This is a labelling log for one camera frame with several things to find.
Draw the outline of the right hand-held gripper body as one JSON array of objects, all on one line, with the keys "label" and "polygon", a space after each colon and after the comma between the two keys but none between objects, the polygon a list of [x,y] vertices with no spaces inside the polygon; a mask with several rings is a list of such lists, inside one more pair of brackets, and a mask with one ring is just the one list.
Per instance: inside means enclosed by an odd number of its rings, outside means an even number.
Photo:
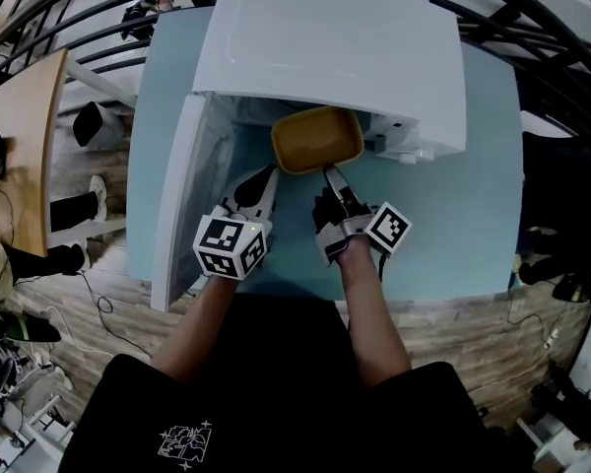
[{"label": "right hand-held gripper body", "polygon": [[356,236],[368,236],[370,247],[382,258],[400,246],[412,224],[388,202],[376,211],[359,200],[351,187],[335,191],[325,187],[312,209],[316,243],[326,266],[330,266]]}]

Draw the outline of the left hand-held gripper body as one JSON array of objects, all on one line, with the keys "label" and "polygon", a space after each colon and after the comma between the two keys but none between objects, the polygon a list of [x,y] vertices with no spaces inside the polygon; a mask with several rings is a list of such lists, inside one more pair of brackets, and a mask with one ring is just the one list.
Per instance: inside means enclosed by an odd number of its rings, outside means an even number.
[{"label": "left hand-held gripper body", "polygon": [[201,218],[193,250],[205,275],[243,280],[267,253],[275,198],[261,200],[262,169],[232,182],[211,214]]}]

